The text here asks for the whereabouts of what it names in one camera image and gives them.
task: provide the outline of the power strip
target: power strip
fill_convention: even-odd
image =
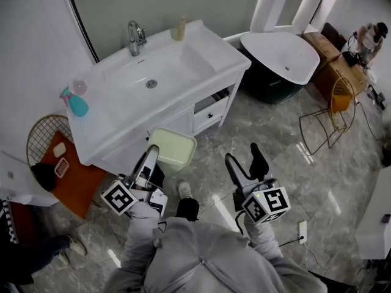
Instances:
[[[299,237],[304,237],[303,239],[299,240],[300,244],[307,242],[307,221],[303,221],[299,223]]]

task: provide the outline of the gray marble tile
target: gray marble tile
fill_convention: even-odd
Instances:
[[[221,200],[216,199],[216,203],[201,212],[198,218],[214,225],[219,225],[226,229],[239,232],[239,228],[237,227],[235,222],[235,218],[239,214],[239,212],[235,212],[235,206],[233,204],[233,198],[231,193],[229,193],[225,198]],[[240,218],[238,219],[238,223],[243,230],[243,235],[248,237],[246,227],[244,226],[244,215],[240,216]]]
[[[108,259],[98,264],[92,264],[90,266],[77,269],[74,273],[78,281],[83,283],[83,285],[88,289],[88,292],[99,293],[102,292],[110,274],[116,268],[118,268],[116,263],[112,259]]]
[[[359,97],[376,136],[383,132],[379,112],[365,94]],[[231,193],[235,190],[224,165],[226,153],[233,154],[248,170],[252,156],[250,144],[272,159],[280,185],[287,188],[292,209],[272,222],[280,244],[298,236],[298,224],[308,221],[308,248],[317,263],[298,242],[282,247],[283,254],[300,266],[320,275],[349,284],[362,279],[361,259],[357,254],[354,231],[371,197],[381,168],[381,144],[372,137],[360,106],[351,129],[329,149],[308,154],[300,135],[299,117],[325,107],[325,102],[312,84],[297,95],[275,106],[262,104],[244,91],[239,91],[227,119],[199,134],[198,146],[191,164],[167,174],[164,190],[169,196],[166,216],[175,215],[179,196],[177,183],[190,182],[193,196],[200,203],[199,218],[235,230],[235,211]],[[326,130],[332,130],[328,115],[320,117]],[[309,147],[324,141],[324,131],[315,118],[302,125]],[[117,216],[100,200],[100,192],[113,179],[109,175],[98,188],[94,200],[101,208],[91,207],[87,220],[73,216],[63,206],[43,210],[43,222],[52,224],[52,234],[75,234],[85,243],[89,255],[83,258],[68,251],[72,268],[63,268],[57,259],[34,275],[37,280],[29,292],[57,291],[58,275],[67,280],[67,292],[98,292],[115,267],[110,256],[123,248],[128,218]]]
[[[87,293],[90,292],[77,278],[70,267],[51,274],[34,277],[34,284],[24,286],[26,292],[39,293]]]
[[[108,186],[108,184],[115,179],[115,176],[108,174],[107,177],[97,188],[93,200],[97,202],[98,206],[93,203],[90,205],[86,219],[72,213],[62,203],[57,203],[49,208],[40,208],[37,211],[38,217],[46,227],[46,232],[49,236],[56,236],[58,234],[65,234],[77,227],[89,222],[90,220],[104,214],[108,211],[106,203],[100,198],[99,194]]]
[[[111,209],[104,214],[104,217],[108,221],[109,226],[112,229],[119,244],[123,247],[126,242],[126,235],[128,234],[130,218],[125,214],[118,216]]]
[[[67,250],[71,266],[74,269],[103,262],[111,256],[121,254],[122,247],[112,232],[108,221],[103,216],[99,216],[77,228],[75,236],[86,246],[87,256],[81,256],[72,250]]]
[[[367,270],[363,269],[366,263],[367,261],[359,257],[357,247],[347,253],[337,253],[329,263],[326,277],[357,286],[367,273]]]

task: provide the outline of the cable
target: cable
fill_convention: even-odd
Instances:
[[[164,231],[162,229],[160,229],[161,232],[165,233],[166,232],[166,229],[167,229],[167,222],[159,222],[158,225],[160,225],[161,223],[165,224],[166,226],[164,227]]]
[[[296,240],[292,240],[292,241],[286,242],[286,243],[284,243],[284,244],[281,244],[279,247],[283,247],[283,246],[286,245],[286,244],[293,243],[293,242],[296,242],[296,241],[299,241],[299,240],[303,240],[303,239],[304,239],[304,236],[301,236],[299,239],[296,239]]]
[[[373,134],[373,131],[371,129],[371,126],[369,125],[369,121],[368,121],[368,117],[364,111],[364,107],[362,106],[362,103],[360,101],[357,102],[357,104],[360,104],[361,106],[361,109],[362,109],[362,112],[364,113],[364,117],[365,117],[365,120],[367,121],[367,125],[368,125],[368,128],[369,128],[369,131],[371,132],[371,135],[375,138],[376,141],[380,141],[381,138],[376,138],[375,135]]]
[[[236,215],[235,217],[235,222],[236,222],[236,225],[238,226],[239,230],[240,230],[240,233],[243,235],[243,229],[242,227],[240,227],[239,225],[239,222],[238,222],[238,219],[240,217],[241,214],[244,214],[246,211],[240,211],[238,215]]]
[[[362,279],[360,280],[360,282],[357,284],[357,287],[361,287],[361,285],[363,285],[365,279],[367,278],[367,276],[371,273],[371,271],[373,270],[374,268],[371,267],[364,275],[364,277],[362,277]]]
[[[351,40],[352,37],[354,37],[354,38],[356,39],[356,38],[357,38],[357,32],[354,32],[354,33],[352,34],[352,36],[350,36],[349,39],[348,39],[347,47],[348,47],[348,51],[349,51],[349,52],[350,52],[350,48],[351,48],[351,46],[350,46],[350,40]]]
[[[327,271],[327,269],[324,268],[324,267],[319,263],[319,260],[318,260],[318,258],[316,257],[316,254],[315,254],[314,252],[312,252],[312,251],[306,246],[305,243],[303,243],[303,245],[304,245],[304,247],[313,255],[313,257],[315,258],[316,263],[317,263],[322,269],[324,269],[325,271]]]

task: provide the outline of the person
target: person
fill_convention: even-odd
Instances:
[[[130,208],[121,267],[112,272],[104,293],[327,292],[319,279],[283,257],[269,223],[255,225],[246,217],[249,242],[197,220],[199,204],[186,181],[178,191],[177,216],[167,219],[159,235],[155,209],[145,202]]]
[[[371,63],[382,48],[388,32],[388,27],[383,22],[361,26],[357,31],[357,41],[350,46],[350,52],[359,54],[367,64]],[[349,50],[348,43],[345,44],[342,52],[347,50]]]
[[[51,237],[36,248],[27,248],[20,244],[2,241],[0,283],[13,283],[26,285],[34,283],[31,275],[50,264],[55,256],[65,266],[70,262],[64,250],[69,248],[78,254],[85,256],[86,247],[72,234]]]

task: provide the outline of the soap dispenser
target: soap dispenser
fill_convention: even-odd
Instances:
[[[174,31],[174,40],[181,42],[183,40],[183,37],[185,37],[185,28],[186,28],[186,16],[182,16],[182,19],[179,21],[178,25],[176,26],[176,29]]]

